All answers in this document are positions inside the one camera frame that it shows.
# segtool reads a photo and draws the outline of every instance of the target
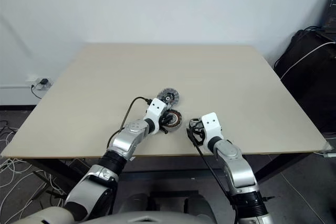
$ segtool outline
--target wall socket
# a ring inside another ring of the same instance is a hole
[[[45,85],[39,84],[42,79],[47,79],[48,83]],[[54,84],[54,82],[50,77],[37,77],[27,79],[26,84],[29,85],[29,87],[34,85],[34,89],[36,90],[48,90]]]

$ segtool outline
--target gray floor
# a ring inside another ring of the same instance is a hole
[[[10,126],[20,127],[28,115],[29,112],[25,111],[0,111],[0,120],[9,120]],[[4,143],[1,142],[0,150],[3,148]],[[269,156],[267,155],[249,155],[247,159],[254,171],[269,162]],[[217,164],[212,157],[208,157],[208,160],[216,167]],[[28,164],[17,165],[16,169],[24,169],[25,167],[28,167]],[[142,157],[128,163],[125,170],[174,168],[205,168],[205,166],[199,157]],[[0,201],[2,202],[5,195],[20,178],[33,170],[37,169],[32,167],[23,174],[16,174],[11,185],[1,188]],[[12,172],[6,170],[0,175],[0,185],[3,185],[10,181]],[[285,170],[283,175],[300,191],[325,223],[336,223],[336,158],[323,158],[312,154]],[[6,199],[1,212],[2,224],[24,207],[29,197],[40,184],[42,182],[32,175],[13,190]],[[260,189],[263,196],[276,196],[275,199],[266,203],[275,223],[322,223],[281,174],[261,184]],[[218,223],[233,223],[234,213],[212,178],[120,182],[114,209],[118,211],[121,203],[133,194],[162,190],[198,190],[209,201]],[[157,201],[157,203],[161,205],[161,210],[182,211],[183,200],[183,198],[162,199]],[[39,201],[41,201],[43,207],[50,206],[49,196],[42,195],[25,210],[24,216],[40,210]]]

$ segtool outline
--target table leg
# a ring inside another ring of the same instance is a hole
[[[25,159],[25,161],[63,180],[70,188],[73,188],[82,179],[82,175],[79,172],[67,166],[59,159],[39,158]]]
[[[281,173],[283,170],[299,162],[311,153],[286,153],[280,154],[262,169],[256,172],[255,176],[258,183],[265,182],[273,176]]]

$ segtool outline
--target wooden table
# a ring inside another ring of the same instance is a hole
[[[217,113],[223,135],[243,153],[285,153],[273,162],[279,164],[271,166],[273,170],[304,156],[288,153],[319,151],[327,144],[253,47],[90,44],[2,155],[44,163],[51,162],[46,158],[100,157],[132,99],[154,98],[166,87],[180,93],[174,108],[181,112],[183,125],[173,133],[148,137],[137,147],[136,156],[197,154],[185,125],[210,112]],[[136,102],[128,121],[142,118],[146,107]]]

